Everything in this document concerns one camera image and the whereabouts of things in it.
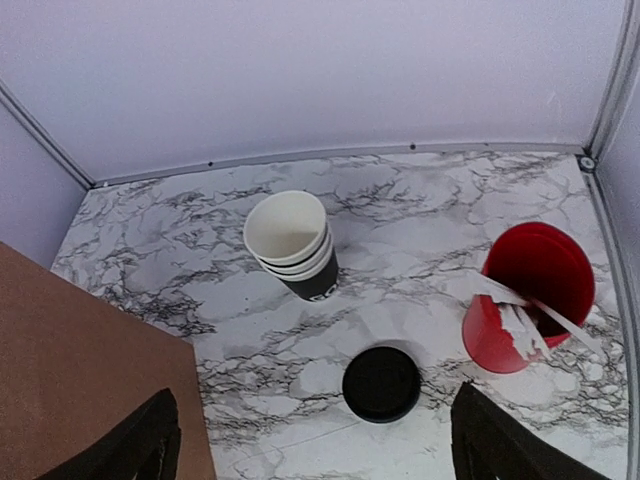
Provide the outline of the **brown paper bag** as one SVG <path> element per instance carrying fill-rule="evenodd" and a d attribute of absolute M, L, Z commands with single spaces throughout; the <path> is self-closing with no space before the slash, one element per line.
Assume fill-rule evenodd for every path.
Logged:
<path fill-rule="evenodd" d="M 178 478 L 215 478 L 192 345 L 2 245 L 2 478 L 45 474 L 165 388 L 182 433 Z"/>

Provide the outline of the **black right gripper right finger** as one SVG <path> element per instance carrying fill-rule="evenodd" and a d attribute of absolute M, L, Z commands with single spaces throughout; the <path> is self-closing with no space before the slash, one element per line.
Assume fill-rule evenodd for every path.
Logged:
<path fill-rule="evenodd" d="M 470 382 L 451 406 L 457 479 L 582 479 L 604 476 L 527 430 Z"/>

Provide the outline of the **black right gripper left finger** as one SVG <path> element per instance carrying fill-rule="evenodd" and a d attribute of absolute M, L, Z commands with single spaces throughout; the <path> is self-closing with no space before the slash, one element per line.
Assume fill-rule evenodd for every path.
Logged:
<path fill-rule="evenodd" d="M 174 479 L 181 446 L 176 399 L 165 388 L 43 479 Z"/>

